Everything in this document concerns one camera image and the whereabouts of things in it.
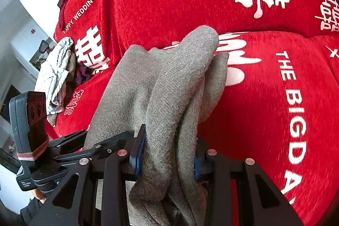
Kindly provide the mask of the left hand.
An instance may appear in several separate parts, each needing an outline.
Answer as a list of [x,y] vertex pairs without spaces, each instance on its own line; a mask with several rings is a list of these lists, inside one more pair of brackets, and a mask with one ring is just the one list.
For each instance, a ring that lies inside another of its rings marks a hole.
[[32,194],[33,194],[34,197],[35,197],[37,200],[39,200],[42,204],[45,203],[45,200],[46,200],[46,199],[45,199],[43,193],[42,193],[40,190],[38,190],[38,189],[33,189],[33,190],[32,190]]

